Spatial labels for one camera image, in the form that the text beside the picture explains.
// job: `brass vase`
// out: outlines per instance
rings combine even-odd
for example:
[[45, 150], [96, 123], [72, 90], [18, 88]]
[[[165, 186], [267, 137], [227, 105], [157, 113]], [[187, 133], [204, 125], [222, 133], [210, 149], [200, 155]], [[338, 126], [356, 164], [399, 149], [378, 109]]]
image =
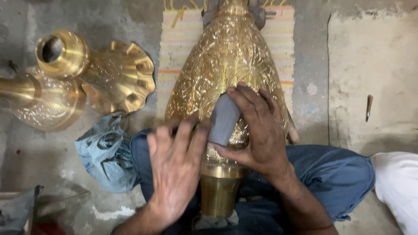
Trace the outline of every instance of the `brass vase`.
[[[247, 0], [224, 0], [182, 68], [165, 119], [193, 114], [201, 120], [209, 118], [226, 88], [243, 81], [255, 92], [264, 87], [273, 94], [287, 134], [289, 119], [279, 76], [247, 5]], [[248, 145], [246, 128], [244, 119], [238, 121], [229, 147], [243, 149]], [[247, 171], [208, 148], [200, 181], [202, 213], [215, 218], [231, 216], [240, 179]]]
[[90, 51], [74, 32], [56, 31], [39, 39], [38, 64], [55, 79], [80, 79], [90, 105], [104, 114], [136, 111], [154, 91], [154, 65], [134, 43], [113, 41], [109, 47]]
[[0, 79], [0, 98], [8, 101], [19, 120], [46, 132], [71, 126], [86, 104], [86, 94], [78, 80], [48, 78], [38, 66], [26, 68], [14, 79]]

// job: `hand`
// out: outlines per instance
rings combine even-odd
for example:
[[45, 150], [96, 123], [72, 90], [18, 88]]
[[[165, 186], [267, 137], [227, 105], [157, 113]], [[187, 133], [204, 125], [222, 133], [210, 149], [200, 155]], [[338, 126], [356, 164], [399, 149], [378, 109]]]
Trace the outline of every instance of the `hand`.
[[163, 217], [164, 226], [180, 218], [196, 192], [212, 128], [212, 121], [205, 119], [190, 140], [198, 121], [197, 116], [172, 119], [147, 136], [154, 181], [154, 194], [147, 206]]
[[245, 83], [228, 87], [228, 95], [241, 109], [248, 124], [250, 143], [244, 150], [232, 150], [209, 143], [222, 157], [248, 166], [267, 178], [277, 189], [294, 176], [294, 169], [286, 155], [283, 117], [277, 101], [265, 89], [258, 96]]

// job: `striped cloth mat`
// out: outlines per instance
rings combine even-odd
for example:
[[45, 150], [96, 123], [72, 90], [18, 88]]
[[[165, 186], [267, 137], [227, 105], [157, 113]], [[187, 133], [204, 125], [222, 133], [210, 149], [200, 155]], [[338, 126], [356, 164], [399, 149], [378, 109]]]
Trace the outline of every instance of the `striped cloth mat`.
[[[289, 112], [292, 113], [293, 88], [293, 15], [291, 6], [269, 6], [267, 11], [276, 15], [266, 20], [261, 34], [269, 46], [282, 84]], [[177, 11], [163, 12], [163, 31], [161, 33], [160, 67], [157, 78], [157, 115], [155, 124], [163, 122], [171, 91], [199, 36], [203, 33], [201, 10], [185, 10], [183, 20], [178, 19], [172, 28]]]

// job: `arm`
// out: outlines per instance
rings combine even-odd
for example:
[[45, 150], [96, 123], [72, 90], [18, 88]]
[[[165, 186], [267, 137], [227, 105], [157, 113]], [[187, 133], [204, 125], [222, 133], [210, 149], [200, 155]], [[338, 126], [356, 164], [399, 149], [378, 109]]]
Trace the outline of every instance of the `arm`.
[[280, 192], [297, 234], [338, 234], [325, 208], [297, 178], [286, 155], [283, 117], [272, 95], [258, 96], [243, 82], [228, 95], [240, 107], [248, 124], [249, 146], [240, 151], [210, 143], [218, 153], [260, 172]]
[[[118, 229], [118, 235], [158, 234], [180, 218], [196, 192], [212, 122], [197, 116], [172, 119], [147, 136], [154, 194], [145, 207]], [[176, 137], [172, 133], [177, 128]]]

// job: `dark cloth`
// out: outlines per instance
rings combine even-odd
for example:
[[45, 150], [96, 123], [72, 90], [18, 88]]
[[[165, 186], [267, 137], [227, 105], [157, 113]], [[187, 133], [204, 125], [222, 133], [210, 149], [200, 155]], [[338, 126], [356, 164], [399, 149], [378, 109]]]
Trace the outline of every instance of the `dark cloth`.
[[[154, 192], [152, 168], [146, 136], [139, 132], [131, 140], [134, 166], [141, 190], [148, 201]], [[302, 183], [317, 197], [335, 221], [349, 220], [350, 213], [366, 196], [375, 183], [375, 171], [368, 157], [353, 151], [321, 145], [287, 146], [286, 153]], [[197, 193], [182, 217], [165, 234], [285, 234], [288, 218], [280, 201], [279, 192], [258, 172], [253, 171], [242, 180], [237, 197], [263, 196], [248, 202], [235, 203], [239, 224], [223, 229], [192, 231], [191, 220], [200, 211]]]

